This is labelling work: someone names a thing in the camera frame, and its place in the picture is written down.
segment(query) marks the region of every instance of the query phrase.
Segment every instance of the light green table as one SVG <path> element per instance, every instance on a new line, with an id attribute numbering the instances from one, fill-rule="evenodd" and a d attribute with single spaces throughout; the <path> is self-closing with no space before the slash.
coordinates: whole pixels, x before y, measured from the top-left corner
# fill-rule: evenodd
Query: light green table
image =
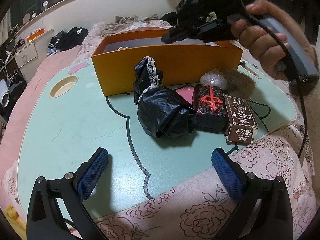
<path id="1" fill-rule="evenodd" d="M 87 161 L 98 147 L 108 150 L 109 164 L 90 199 L 84 201 L 95 219 L 130 208 L 211 166 L 212 151 L 229 153 L 243 146 L 227 143 L 223 134 L 195 130 L 190 136 L 170 139 L 148 136 L 137 118 L 133 93 L 105 98 L 92 61 L 78 70 L 75 86 L 58 98 L 49 91 L 68 76 L 71 67 L 46 85 L 28 123 L 20 151 L 18 194 L 25 213 L 35 179 L 62 178 Z M 239 71 L 248 73 L 242 67 Z M 287 96 L 266 76 L 255 78 L 250 103 L 259 132 L 255 139 L 293 122 L 296 111 Z M 62 214 L 68 212 L 59 201 Z"/>

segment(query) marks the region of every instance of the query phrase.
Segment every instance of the white spot print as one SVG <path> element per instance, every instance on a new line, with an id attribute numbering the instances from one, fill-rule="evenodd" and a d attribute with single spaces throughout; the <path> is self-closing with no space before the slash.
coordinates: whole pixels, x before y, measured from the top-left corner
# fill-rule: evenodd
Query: white spot print
<path id="1" fill-rule="evenodd" d="M 94 86 L 94 83 L 92 83 L 92 82 L 90 82 L 90 83 L 85 85 L 86 88 L 90 88 L 90 87 L 93 87 L 93 86 Z"/>

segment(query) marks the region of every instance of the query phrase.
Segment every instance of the red cross symbol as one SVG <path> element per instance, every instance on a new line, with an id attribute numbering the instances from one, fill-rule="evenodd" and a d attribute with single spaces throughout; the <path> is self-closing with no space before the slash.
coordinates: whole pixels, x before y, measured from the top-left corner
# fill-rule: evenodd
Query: red cross symbol
<path id="1" fill-rule="evenodd" d="M 210 95 L 205 95 L 201 98 L 199 98 L 199 100 L 201 102 L 204 102 L 204 103 L 209 103 L 209 107 L 213 110 L 213 111 L 216 111 L 218 108 L 216 107 L 216 104 L 220 104 L 220 105 L 223 105 L 223 102 L 220 100 L 219 97 L 214 97 L 213 96 L 213 91 L 212 91 L 212 87 L 209 86 L 209 93 Z"/>

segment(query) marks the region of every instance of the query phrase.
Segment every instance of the human hand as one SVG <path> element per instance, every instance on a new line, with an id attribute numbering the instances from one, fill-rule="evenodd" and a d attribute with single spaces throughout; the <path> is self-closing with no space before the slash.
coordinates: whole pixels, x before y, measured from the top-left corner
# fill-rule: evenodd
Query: human hand
<path id="1" fill-rule="evenodd" d="M 251 14 L 269 13 L 272 15 L 291 33 L 312 62 L 315 62 L 314 49 L 299 25 L 284 10 L 267 0 L 255 0 L 252 4 L 247 5 L 246 9 Z M 285 52 L 265 30 L 258 25 L 248 27 L 246 21 L 242 19 L 231 26 L 231 32 L 239 39 L 240 44 L 249 49 L 251 55 L 260 61 L 262 68 L 268 75 L 274 79 L 287 80 L 284 72 L 275 68 L 276 63 L 285 57 Z M 284 33 L 276 33 L 276 35 L 289 48 L 287 36 Z"/>

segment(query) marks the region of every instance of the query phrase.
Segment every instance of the black soap block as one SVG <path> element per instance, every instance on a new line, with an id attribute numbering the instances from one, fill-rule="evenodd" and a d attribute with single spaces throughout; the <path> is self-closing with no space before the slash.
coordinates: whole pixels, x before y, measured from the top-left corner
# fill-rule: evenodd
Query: black soap block
<path id="1" fill-rule="evenodd" d="M 196 85 L 192 104 L 197 111 L 198 128 L 211 132 L 224 130 L 228 123 L 228 113 L 221 88 L 203 84 Z"/>

